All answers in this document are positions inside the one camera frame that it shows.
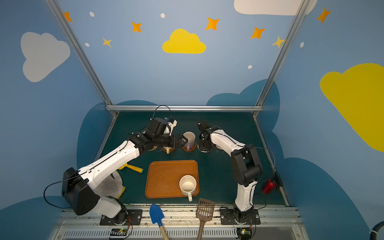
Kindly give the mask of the white cream mug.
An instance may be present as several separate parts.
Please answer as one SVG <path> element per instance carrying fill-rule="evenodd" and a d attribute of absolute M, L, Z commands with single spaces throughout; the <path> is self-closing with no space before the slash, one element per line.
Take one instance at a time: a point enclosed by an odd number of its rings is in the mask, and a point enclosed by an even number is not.
<path fill-rule="evenodd" d="M 189 202 L 192 202 L 193 194 L 195 193 L 197 188 L 196 179 L 191 175 L 185 175 L 180 179 L 179 187 L 182 194 L 188 197 Z"/>

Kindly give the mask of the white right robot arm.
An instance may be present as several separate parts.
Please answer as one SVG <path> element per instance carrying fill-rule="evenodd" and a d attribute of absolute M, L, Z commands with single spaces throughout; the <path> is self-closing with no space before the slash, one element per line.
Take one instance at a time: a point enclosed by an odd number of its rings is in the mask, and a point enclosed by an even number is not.
<path fill-rule="evenodd" d="M 231 157 L 232 170 L 238 183 L 234 215 L 238 219 L 247 217 L 254 209 L 255 187 L 263 171 L 256 148 L 235 140 L 219 126 L 211 127 L 207 121 L 199 122 L 198 128 L 200 131 L 198 142 L 200 152 L 209 153 L 214 148 L 220 148 Z"/>

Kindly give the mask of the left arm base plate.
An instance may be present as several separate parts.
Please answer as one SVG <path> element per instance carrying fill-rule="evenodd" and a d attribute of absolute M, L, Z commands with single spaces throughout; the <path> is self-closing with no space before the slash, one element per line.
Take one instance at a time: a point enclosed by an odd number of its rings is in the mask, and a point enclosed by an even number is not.
<path fill-rule="evenodd" d="M 142 210 L 121 210 L 114 218 L 102 215 L 100 226 L 138 226 L 142 219 Z"/>

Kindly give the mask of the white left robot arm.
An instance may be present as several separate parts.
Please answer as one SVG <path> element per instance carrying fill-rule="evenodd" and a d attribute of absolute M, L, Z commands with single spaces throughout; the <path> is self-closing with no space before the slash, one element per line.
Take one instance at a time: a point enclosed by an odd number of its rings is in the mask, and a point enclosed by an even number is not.
<path fill-rule="evenodd" d="M 172 118 L 152 118 L 142 132 L 131 134 L 127 140 L 99 160 L 78 170 L 64 172 L 62 196 L 76 215 L 89 212 L 117 220 L 127 219 L 127 208 L 116 198 L 96 193 L 98 185 L 118 168 L 138 158 L 154 147 L 181 148 L 187 143 L 183 135 L 173 134 L 177 121 Z"/>

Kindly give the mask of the lavender mug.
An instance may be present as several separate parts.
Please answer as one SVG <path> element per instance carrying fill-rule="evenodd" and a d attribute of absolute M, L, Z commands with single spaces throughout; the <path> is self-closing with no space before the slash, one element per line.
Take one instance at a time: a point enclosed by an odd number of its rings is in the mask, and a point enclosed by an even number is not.
<path fill-rule="evenodd" d="M 188 140 L 187 143 L 196 142 L 196 135 L 193 132 L 185 132 L 183 136 Z"/>

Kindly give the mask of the cream speckled mug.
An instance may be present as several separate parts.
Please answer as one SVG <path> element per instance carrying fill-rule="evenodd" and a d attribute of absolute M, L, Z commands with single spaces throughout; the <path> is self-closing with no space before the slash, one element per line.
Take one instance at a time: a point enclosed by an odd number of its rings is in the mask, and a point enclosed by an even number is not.
<path fill-rule="evenodd" d="M 176 148 L 171 148 L 171 147 L 163 147 L 163 151 L 166 152 L 167 154 L 172 153 Z"/>

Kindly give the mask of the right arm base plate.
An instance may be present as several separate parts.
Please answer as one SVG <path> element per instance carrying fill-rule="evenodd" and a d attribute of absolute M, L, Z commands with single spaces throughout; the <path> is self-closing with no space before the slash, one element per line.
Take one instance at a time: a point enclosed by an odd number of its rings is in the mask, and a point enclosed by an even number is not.
<path fill-rule="evenodd" d="M 237 215 L 233 209 L 227 207 L 220 207 L 220 220 L 222 225 L 260 225 L 261 219 L 259 212 L 256 209 L 252 209 L 249 213 L 246 213 L 245 217 L 237 219 Z"/>

